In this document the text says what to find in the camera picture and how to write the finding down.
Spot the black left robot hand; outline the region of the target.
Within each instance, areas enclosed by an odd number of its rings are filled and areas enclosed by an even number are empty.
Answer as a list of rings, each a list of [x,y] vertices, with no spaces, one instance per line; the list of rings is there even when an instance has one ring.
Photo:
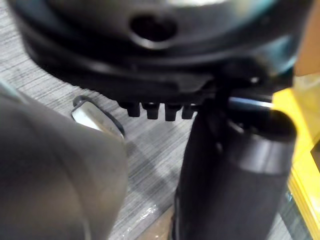
[[[30,58],[131,117],[194,119],[172,240],[265,240],[297,129],[272,108],[293,84],[311,0],[10,0]]]

